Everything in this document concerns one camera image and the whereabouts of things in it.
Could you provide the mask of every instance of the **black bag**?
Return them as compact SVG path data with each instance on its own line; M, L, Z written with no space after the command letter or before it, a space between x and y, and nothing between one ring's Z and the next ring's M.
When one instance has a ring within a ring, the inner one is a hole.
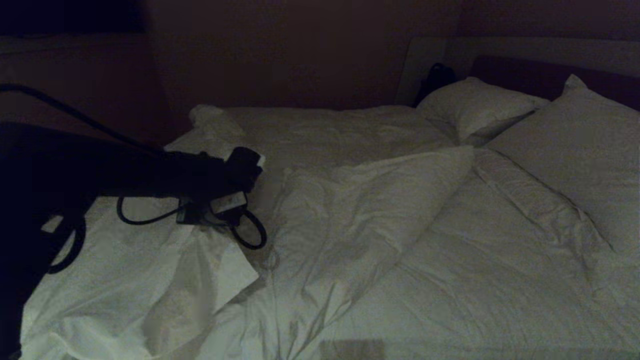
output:
M452 68L441 63L433 64L431 70L429 70L429 76L422 80L422 86L420 87L418 96L416 96L415 101L413 102L413 107L416 108L430 93L442 88L443 86L453 84L456 81L456 73Z

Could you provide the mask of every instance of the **dark headboard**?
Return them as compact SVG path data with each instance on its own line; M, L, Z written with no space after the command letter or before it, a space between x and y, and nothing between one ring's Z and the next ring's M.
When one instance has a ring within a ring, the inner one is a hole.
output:
M575 74L596 93L640 111L640 78L532 60L478 56L469 76L510 90L554 100Z

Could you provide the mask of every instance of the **label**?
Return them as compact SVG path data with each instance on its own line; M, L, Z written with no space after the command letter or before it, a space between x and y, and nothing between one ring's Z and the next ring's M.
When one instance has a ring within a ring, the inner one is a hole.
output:
M267 157L265 155L260 154L260 160L258 160L257 166L264 168L265 161L267 161Z
M63 217L60 215L54 215L49 219L49 221L44 224L40 230L45 231L47 233L53 233L58 228L58 225L62 222Z
M246 197L244 196L243 192L237 192L231 195L213 199L210 204L213 213L218 214L223 211L237 208L238 206L246 204Z

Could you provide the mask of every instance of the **black cable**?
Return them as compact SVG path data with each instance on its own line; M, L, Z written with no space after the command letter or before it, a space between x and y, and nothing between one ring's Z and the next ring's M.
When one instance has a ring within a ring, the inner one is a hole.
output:
M41 38L52 38L52 37L55 37L56 35L57 34L18 34L18 35L12 35L12 37L23 39L23 40L38 40Z
M18 85L18 84L0 84L0 93L1 92L21 92L23 94L35 97L36 99L53 106L54 108L67 113L73 117L75 117L76 119L84 122L85 124L91 126L92 128L102 131L103 133L111 136L114 139L120 140L123 143L127 143L131 146L137 147L139 149L142 149L144 151L147 152L151 152L152 154L161 154L162 156L165 155L165 152L162 150L158 150L155 149L151 146L145 145L141 142L137 142L136 140L133 140L132 138L126 137L118 132L116 132L115 130L112 130L104 125L102 125L101 123L91 119L89 116L81 113L80 111L72 108L71 106L65 104L64 102L58 101L54 98L52 98L51 96L48 96L47 94L35 90L34 88L30 88L28 86L24 86L24 85Z
M148 224L153 224L154 222L158 222L164 218L168 218L171 215L177 213L178 211L184 209L186 207L185 205L179 206L178 208L169 211L166 214L160 215L159 217L155 217L155 218L151 218L148 220L142 220L142 221L135 221L135 220L129 220L128 218L126 218L124 216L124 214L122 213L122 204L124 203L124 196L121 196L118 198L118 205L116 207L116 211L118 212L118 218L120 218L120 220L122 220L123 222L129 224L129 225L148 225Z
M74 236L74 243L71 245L71 250L69 250L69 253L62 261L49 267L49 271L47 271L49 274L57 274L66 269L80 254L84 244L84 238L86 237L86 222L84 221L84 217L79 217L76 220L74 231L76 235Z
M236 227L234 226L231 227L231 233L234 235L236 240L247 249L251 249L251 250L262 249L265 245L267 245L266 229L264 228L260 220L258 220L258 218L251 211L247 210L247 208L243 208L243 215L246 216L246 218L249 219L251 222L253 222L255 227L258 229L258 232L260 233L260 243L258 245L254 245L246 242L244 239L242 239L242 237L240 237L240 235L236 231Z
M209 212L211 213L211 215L212 215L214 218L216 217L216 215L213 213L213 209L211 208L211 201L209 201ZM213 221L209 220L209 219L207 218L207 214L202 215L202 220L203 220L207 225L210 225L210 226L215 226L215 227L228 227L228 226L229 226L229 224L227 224L226 222L218 222L218 223L216 223L216 222L213 222Z

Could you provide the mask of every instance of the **rumpled sheet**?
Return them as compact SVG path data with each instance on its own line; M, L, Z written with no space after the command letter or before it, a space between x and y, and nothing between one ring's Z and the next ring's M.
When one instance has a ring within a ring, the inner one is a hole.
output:
M219 119L237 122L249 147L267 157L250 194L260 218L271 213L285 168L358 165L455 146L407 106L347 111L229 108L209 117L211 122Z
M204 115L218 112L194 109L196 128L166 149L228 157L244 145L244 133L231 120L202 123ZM152 218L177 203L127 199L125 213ZM217 310L258 278L231 235L178 225L173 217L127 225L118 219L115 204L114 198L98 198L86 215L79 257L66 270L46 275L29 299L22 359L163 356L198 336Z
M477 151L411 251L298 359L637 359L637 286L594 288L608 244L505 160Z
M297 359L383 277L464 179L470 147L288 172L273 271L215 318L199 359Z

